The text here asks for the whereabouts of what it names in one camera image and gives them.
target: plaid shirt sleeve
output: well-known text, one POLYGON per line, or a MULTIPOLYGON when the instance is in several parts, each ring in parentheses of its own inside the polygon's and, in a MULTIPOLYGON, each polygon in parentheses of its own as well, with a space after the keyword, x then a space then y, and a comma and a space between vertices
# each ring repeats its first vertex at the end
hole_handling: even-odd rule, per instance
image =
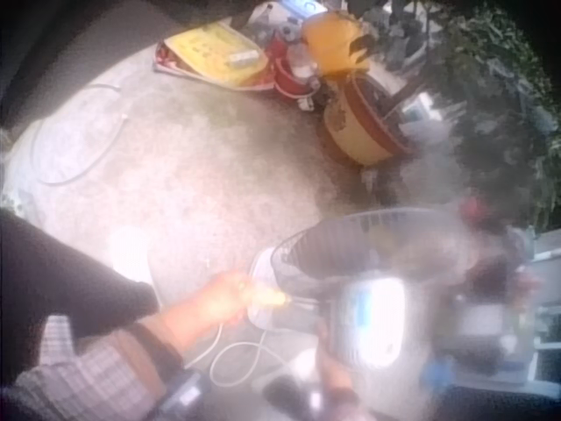
POLYGON ((64 316, 48 318, 39 364, 18 377, 14 391, 39 414, 57 420, 136 421, 155 404, 153 394, 109 341, 99 340, 76 354, 64 316))

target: leg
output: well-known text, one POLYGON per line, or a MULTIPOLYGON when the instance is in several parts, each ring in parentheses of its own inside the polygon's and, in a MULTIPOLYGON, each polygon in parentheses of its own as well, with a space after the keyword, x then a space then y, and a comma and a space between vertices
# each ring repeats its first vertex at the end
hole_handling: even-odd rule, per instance
POLYGON ((150 286, 125 279, 5 210, 0 230, 2 384, 32 366, 51 314, 69 316, 81 338, 158 309, 150 286))

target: black pants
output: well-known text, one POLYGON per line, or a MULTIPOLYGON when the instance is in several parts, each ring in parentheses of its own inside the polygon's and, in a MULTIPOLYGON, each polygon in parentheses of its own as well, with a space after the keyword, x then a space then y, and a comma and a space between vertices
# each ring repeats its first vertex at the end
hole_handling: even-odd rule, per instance
POLYGON ((76 339, 100 335, 158 309, 153 289, 0 210, 2 385, 37 358, 51 314, 70 317, 76 339))

